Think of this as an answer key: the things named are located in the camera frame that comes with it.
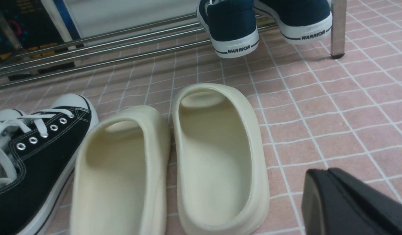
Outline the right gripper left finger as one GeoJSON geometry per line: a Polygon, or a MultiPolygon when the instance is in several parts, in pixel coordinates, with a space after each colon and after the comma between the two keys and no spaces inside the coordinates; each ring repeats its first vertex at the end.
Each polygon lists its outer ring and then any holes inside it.
{"type": "Polygon", "coordinates": [[[301,203],[307,235],[388,235],[376,231],[353,205],[328,170],[307,170],[301,203]]]}

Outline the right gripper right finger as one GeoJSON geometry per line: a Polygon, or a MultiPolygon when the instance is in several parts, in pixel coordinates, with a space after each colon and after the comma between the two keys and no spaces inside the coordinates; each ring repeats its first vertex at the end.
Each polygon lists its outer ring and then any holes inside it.
{"type": "Polygon", "coordinates": [[[339,168],[330,168],[328,173],[338,182],[348,201],[357,209],[376,231],[388,235],[402,235],[402,204],[374,189],[363,181],[339,168]]]}

